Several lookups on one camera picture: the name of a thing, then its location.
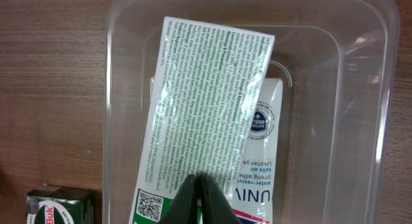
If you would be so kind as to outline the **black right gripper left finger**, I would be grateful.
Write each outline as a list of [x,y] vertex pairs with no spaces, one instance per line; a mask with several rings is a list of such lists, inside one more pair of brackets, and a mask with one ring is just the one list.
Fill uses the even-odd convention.
[[188,175],[174,197],[170,209],[158,224],[196,224],[197,190],[196,177]]

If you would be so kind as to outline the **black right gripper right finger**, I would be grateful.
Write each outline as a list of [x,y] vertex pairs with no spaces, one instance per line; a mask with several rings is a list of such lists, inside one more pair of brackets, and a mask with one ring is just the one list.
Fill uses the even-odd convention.
[[211,175],[200,175],[200,199],[204,224],[241,224]]

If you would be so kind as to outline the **white Hansaplast plaster box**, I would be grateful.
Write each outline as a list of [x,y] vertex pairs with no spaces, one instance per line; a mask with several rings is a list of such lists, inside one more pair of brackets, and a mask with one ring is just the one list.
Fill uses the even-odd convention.
[[[240,169],[227,199],[241,223],[271,223],[283,82],[264,78]],[[200,174],[196,177],[197,223],[203,223]]]

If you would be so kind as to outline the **white green medicine box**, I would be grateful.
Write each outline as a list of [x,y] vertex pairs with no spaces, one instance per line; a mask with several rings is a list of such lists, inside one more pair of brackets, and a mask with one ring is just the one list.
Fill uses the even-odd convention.
[[190,175],[233,194],[275,37],[166,17],[130,214],[157,223]]

